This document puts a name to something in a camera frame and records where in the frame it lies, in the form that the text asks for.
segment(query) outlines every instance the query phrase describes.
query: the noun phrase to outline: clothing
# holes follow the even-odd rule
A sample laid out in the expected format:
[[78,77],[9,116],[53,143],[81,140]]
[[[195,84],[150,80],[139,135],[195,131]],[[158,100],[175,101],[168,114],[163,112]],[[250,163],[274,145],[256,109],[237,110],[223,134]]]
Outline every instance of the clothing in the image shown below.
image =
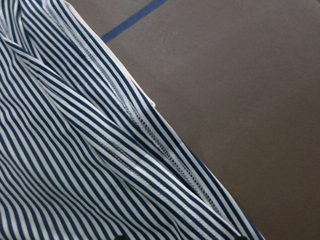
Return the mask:
[[264,239],[68,2],[0,2],[0,239]]

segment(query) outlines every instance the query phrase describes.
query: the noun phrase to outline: brown surface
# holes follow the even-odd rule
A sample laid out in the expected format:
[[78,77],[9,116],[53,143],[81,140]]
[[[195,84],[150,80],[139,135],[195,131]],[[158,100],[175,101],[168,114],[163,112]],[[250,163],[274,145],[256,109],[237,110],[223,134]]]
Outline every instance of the brown surface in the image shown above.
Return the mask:
[[[150,1],[69,2],[102,36]],[[267,239],[317,240],[319,40],[317,0],[170,0],[107,45]]]

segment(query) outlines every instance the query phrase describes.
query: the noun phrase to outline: striped shirt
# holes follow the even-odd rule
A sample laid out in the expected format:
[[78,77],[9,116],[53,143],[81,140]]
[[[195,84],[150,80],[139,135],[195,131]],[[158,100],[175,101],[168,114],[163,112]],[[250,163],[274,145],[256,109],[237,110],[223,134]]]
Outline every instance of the striped shirt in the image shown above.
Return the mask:
[[68,2],[0,3],[1,240],[264,239]]

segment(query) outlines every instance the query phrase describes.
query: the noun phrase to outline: striped fabric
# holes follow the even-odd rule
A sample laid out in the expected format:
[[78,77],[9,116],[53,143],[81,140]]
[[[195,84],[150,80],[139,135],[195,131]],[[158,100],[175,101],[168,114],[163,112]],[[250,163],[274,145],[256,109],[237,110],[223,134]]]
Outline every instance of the striped fabric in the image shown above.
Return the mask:
[[264,239],[63,0],[0,0],[0,239]]

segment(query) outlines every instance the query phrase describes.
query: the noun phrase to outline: blue line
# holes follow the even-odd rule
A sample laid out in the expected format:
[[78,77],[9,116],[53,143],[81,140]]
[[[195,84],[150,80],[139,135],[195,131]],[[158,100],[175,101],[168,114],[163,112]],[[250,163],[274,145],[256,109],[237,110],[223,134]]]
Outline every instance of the blue line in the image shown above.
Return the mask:
[[160,7],[162,4],[164,4],[167,0],[154,0],[150,2],[147,6],[139,10],[136,14],[129,17],[124,22],[120,23],[118,26],[116,26],[114,29],[106,33],[101,37],[101,39],[107,43],[114,39],[116,36],[121,34],[126,29],[130,28],[133,24],[141,20],[143,17],[147,16],[149,13],[151,13],[153,10]]

